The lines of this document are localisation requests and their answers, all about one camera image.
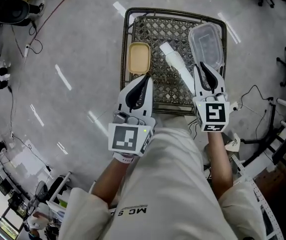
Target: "black cable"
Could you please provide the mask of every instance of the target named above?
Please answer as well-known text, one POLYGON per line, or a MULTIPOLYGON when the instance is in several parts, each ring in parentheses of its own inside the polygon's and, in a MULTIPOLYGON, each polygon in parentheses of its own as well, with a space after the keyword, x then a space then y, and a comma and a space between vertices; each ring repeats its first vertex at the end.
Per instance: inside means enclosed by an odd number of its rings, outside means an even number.
POLYGON ((276 111, 281 117, 285 117, 283 114, 279 113, 277 109, 275 109, 275 111, 276 111))
POLYGON ((23 144, 25 147, 27 147, 27 148, 31 151, 31 153, 32 153, 38 160, 40 160, 40 161, 45 165, 45 167, 48 169, 48 171, 51 172, 51 169, 49 168, 49 166, 48 166, 46 163, 44 163, 43 160, 40 159, 40 158, 32 151, 32 146, 31 146, 30 144, 26 145, 19 137, 15 136, 14 134, 13 134, 13 137, 14 137, 14 138, 17 138, 20 142, 22 142, 22 144, 23 144))
POLYGON ((247 94, 249 94, 254 87, 257 88, 257 90, 258 90, 258 92, 259 92, 261 98, 262 98, 264 101, 270 101, 270 102, 271 102, 271 101, 274 100, 274 97, 264 98, 264 97, 262 96, 262 93, 261 93, 261 91, 259 90, 258 86, 254 84, 254 85, 250 88, 250 90, 249 90, 247 93, 245 93, 245 94, 243 94, 243 95, 241 96, 241 104, 242 104, 242 106, 241 106, 239 109, 241 109, 241 108, 243 107, 243 97, 246 96, 247 94))
POLYGON ((191 125, 191 124, 193 124, 195 121, 197 121, 197 119, 192 120, 192 121, 188 124, 188 126, 191 125))
POLYGON ((36 52, 36 51, 34 51, 34 49, 33 48, 31 48, 31 47, 28 47, 29 49, 31 49, 35 54, 40 54, 41 53, 41 51, 43 50, 43 44, 41 43, 41 41, 40 40, 38 40, 38 39, 36 39, 36 35, 37 35, 37 28, 36 28, 36 24, 35 24, 35 22, 33 22, 32 21, 32 26, 29 28, 29 30, 28 30, 28 34, 30 35, 30 36, 32 36, 32 35, 34 35, 35 34, 35 36, 34 36, 34 40, 36 40, 36 41, 38 41, 39 42, 39 44, 41 45, 41 50, 39 51, 39 52, 36 52))
POLYGON ((12 131, 12 113, 13 113, 13 104, 14 104, 14 97, 13 97, 13 91, 12 88, 8 85, 7 86, 8 91, 11 93, 12 95, 12 106, 11 106, 11 115, 10 115, 10 124, 11 124, 11 131, 12 131))
POLYGON ((212 176, 212 170, 211 170, 211 167, 209 166, 209 165, 204 165, 204 168, 206 168, 206 169, 204 169, 204 170, 209 170, 209 175, 208 175, 208 177, 207 177, 207 179, 209 179, 211 176, 212 176))
POLYGON ((195 136, 194 136, 194 138, 193 138, 193 140, 195 140, 195 138, 196 138, 196 136, 197 136, 197 125, 199 125, 199 123, 197 122, 196 124, 195 124, 195 136))
POLYGON ((257 129, 258 129, 259 125, 261 124, 262 120, 264 119, 264 117, 265 117, 266 113, 267 113, 267 109, 265 110, 265 113, 264 113, 264 115, 263 115, 262 119, 259 121, 259 123, 258 123, 258 125, 257 125, 257 127, 256 127, 256 130, 255 130, 255 133, 256 133, 256 140, 257 140, 257 141, 258 141, 258 138, 257 138, 257 129))
POLYGON ((191 127, 193 126, 193 124, 195 123, 198 123, 198 119, 195 119, 193 121, 191 121, 189 124, 188 124, 188 128, 189 128, 189 132, 190 132, 190 135, 192 135, 192 130, 191 130, 191 127))

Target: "red cable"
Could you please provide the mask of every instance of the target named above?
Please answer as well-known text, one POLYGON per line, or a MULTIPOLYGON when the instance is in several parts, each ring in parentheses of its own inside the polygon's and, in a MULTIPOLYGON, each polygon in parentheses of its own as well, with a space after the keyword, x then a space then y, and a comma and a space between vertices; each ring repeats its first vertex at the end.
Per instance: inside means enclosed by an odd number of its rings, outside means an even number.
POLYGON ((54 9, 54 11, 52 11, 52 13, 47 17, 47 19, 43 22, 42 26, 39 28, 39 30, 35 33, 35 36, 33 37, 32 41, 29 43, 29 45, 32 44, 32 42, 35 40, 37 34, 40 32, 40 30, 42 29, 42 27, 45 25, 45 23, 47 22, 47 20, 52 16, 52 14, 57 10, 57 8, 60 7, 60 5, 64 2, 65 0, 62 0, 58 6, 54 9))

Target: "wire basket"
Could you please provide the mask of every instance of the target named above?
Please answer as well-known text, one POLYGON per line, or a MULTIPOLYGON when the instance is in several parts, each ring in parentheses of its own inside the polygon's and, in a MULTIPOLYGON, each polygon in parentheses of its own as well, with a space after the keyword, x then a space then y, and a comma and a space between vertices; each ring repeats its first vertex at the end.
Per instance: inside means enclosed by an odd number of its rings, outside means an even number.
POLYGON ((203 23, 214 23, 222 37, 224 65, 219 69, 225 78, 227 27, 218 19, 183 11, 157 8, 130 8, 126 11, 122 59, 121 59, 121 90, 127 83, 137 78, 127 70, 127 51, 130 43, 143 42, 151 48, 149 74, 153 78, 153 112, 161 114, 176 114, 194 116, 192 94, 175 69, 168 66, 165 56, 159 46, 168 42, 178 51, 188 71, 193 75, 194 58, 189 46, 189 31, 203 23))

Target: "clear plastic lid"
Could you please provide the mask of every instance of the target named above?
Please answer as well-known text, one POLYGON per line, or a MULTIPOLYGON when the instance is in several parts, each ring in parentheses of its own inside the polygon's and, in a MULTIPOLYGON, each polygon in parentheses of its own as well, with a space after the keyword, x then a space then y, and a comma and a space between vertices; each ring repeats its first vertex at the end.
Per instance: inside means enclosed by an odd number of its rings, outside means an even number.
POLYGON ((188 40, 198 66, 204 62, 218 70, 224 64, 222 40, 214 24, 194 27, 189 32, 188 40))

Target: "gray floor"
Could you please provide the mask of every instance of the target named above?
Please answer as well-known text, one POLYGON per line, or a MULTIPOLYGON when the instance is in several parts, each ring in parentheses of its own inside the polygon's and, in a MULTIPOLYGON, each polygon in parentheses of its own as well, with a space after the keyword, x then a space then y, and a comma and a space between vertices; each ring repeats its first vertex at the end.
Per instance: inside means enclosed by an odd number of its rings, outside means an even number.
MULTIPOLYGON (((61 0, 45 0, 46 11, 40 26, 61 0)), ((10 85, 14 106, 12 130, 24 143, 52 168, 51 176, 71 171, 72 183, 88 190, 111 160, 107 149, 108 123, 112 121, 119 93, 120 60, 124 18, 113 4, 125 8, 156 7, 193 12, 218 18, 224 16, 235 30, 240 43, 228 34, 226 86, 229 101, 240 101, 254 84, 264 97, 286 99, 286 88, 280 88, 285 69, 276 63, 284 57, 286 46, 286 2, 275 0, 276 6, 263 7, 257 0, 66 0, 52 15, 38 35, 43 43, 41 54, 29 51, 24 60, 16 47, 10 26, 0 31, 2 58, 11 63, 10 85), (71 86, 59 77, 58 65, 71 86), (36 118, 31 105, 42 120, 36 118), (66 153, 58 146, 61 143, 66 153)), ((28 27, 14 27, 18 44, 31 40, 28 27)), ((33 48, 39 50, 38 42, 33 48)), ((8 145, 6 156, 12 160, 4 166, 29 192, 39 179, 46 180, 42 163, 17 139, 10 138, 11 94, 0 90, 0 141, 8 145)), ((244 98, 244 104, 263 115, 269 107, 256 89, 244 98)), ((280 114, 286 109, 278 106, 280 114)), ((255 138, 261 117, 243 107, 233 112, 227 133, 241 138, 255 138)), ((266 130, 263 120, 258 136, 266 130)), ((204 133, 195 139, 200 149, 207 144, 204 133)), ((248 158, 255 146, 241 146, 240 156, 248 158)))

